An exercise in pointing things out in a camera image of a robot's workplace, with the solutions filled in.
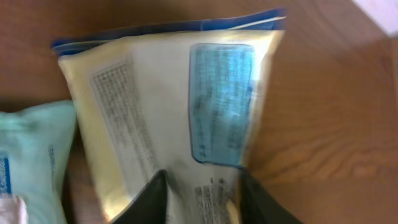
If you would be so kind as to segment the yellow wet wipes pack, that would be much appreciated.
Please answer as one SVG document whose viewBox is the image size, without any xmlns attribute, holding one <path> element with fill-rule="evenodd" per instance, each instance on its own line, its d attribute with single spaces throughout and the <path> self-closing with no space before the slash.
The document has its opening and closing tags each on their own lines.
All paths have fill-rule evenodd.
<svg viewBox="0 0 398 224">
<path fill-rule="evenodd" d="M 108 222 L 159 170 L 167 223 L 231 221 L 284 20 L 273 9 L 53 43 Z"/>
</svg>

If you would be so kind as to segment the teal wipes pouch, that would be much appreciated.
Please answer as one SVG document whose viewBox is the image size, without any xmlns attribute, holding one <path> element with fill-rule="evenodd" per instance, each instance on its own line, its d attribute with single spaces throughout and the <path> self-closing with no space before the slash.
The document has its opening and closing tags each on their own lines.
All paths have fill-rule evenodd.
<svg viewBox="0 0 398 224">
<path fill-rule="evenodd" d="M 72 101 L 1 113 L 1 223 L 65 223 L 63 180 L 76 113 Z"/>
</svg>

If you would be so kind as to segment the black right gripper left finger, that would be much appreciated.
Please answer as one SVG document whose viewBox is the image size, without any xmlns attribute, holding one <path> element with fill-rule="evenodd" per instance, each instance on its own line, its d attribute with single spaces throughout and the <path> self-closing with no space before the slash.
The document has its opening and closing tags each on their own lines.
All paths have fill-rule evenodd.
<svg viewBox="0 0 398 224">
<path fill-rule="evenodd" d="M 167 171 L 159 170 L 112 224 L 166 224 Z"/>
</svg>

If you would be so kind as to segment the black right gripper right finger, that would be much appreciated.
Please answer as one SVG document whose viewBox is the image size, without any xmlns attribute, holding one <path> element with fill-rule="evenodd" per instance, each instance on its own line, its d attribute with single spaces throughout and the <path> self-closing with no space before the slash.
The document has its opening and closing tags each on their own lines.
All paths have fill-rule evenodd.
<svg viewBox="0 0 398 224">
<path fill-rule="evenodd" d="M 243 224 L 302 224 L 281 206 L 247 170 L 240 174 L 240 213 Z"/>
</svg>

